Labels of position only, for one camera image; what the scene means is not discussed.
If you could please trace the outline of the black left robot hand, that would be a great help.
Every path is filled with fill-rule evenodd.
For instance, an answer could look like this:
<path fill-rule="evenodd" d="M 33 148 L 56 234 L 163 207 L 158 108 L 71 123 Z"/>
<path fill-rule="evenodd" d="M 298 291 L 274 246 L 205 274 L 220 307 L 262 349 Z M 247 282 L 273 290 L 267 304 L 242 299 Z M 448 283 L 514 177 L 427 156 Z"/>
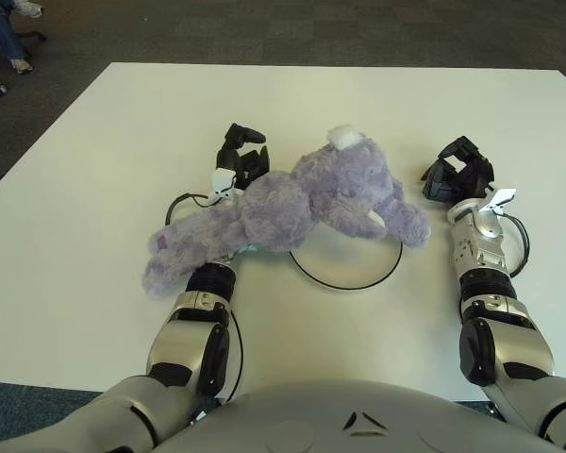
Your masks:
<path fill-rule="evenodd" d="M 241 155 L 239 150 L 247 143 L 262 144 L 260 151 L 252 150 Z M 235 174 L 234 187 L 245 190 L 252 182 L 270 171 L 270 158 L 265 145 L 266 137 L 252 128 L 233 123 L 225 133 L 225 141 L 217 153 L 216 167 Z"/>

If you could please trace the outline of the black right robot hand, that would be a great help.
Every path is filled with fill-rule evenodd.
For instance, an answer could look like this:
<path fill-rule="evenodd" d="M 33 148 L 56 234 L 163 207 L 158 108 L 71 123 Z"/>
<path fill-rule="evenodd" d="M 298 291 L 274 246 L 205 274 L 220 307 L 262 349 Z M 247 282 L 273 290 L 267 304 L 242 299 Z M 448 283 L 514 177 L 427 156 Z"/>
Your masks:
<path fill-rule="evenodd" d="M 494 171 L 478 147 L 461 136 L 442 149 L 421 181 L 427 199 L 456 204 L 468 198 L 485 198 L 494 181 Z"/>

